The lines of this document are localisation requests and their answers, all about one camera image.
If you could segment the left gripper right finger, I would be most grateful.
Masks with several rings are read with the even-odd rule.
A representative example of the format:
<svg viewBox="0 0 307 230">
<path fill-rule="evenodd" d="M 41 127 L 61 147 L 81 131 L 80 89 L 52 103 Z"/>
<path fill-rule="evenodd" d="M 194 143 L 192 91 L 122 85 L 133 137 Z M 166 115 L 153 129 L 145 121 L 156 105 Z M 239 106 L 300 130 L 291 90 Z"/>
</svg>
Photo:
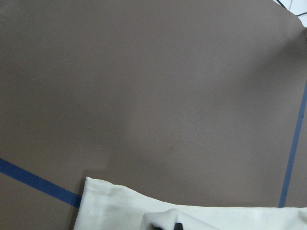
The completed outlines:
<svg viewBox="0 0 307 230">
<path fill-rule="evenodd" d="M 182 223 L 175 223 L 174 230 L 183 230 L 183 224 Z"/>
</svg>

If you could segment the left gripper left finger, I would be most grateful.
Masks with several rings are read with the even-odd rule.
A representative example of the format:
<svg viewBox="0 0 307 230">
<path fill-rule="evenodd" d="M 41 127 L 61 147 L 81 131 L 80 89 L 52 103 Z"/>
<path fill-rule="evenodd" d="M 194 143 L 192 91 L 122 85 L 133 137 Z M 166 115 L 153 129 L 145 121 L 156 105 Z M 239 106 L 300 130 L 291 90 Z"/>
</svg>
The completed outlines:
<svg viewBox="0 0 307 230">
<path fill-rule="evenodd" d="M 153 224 L 150 225 L 150 230 L 163 230 L 162 228 L 155 226 Z"/>
</svg>

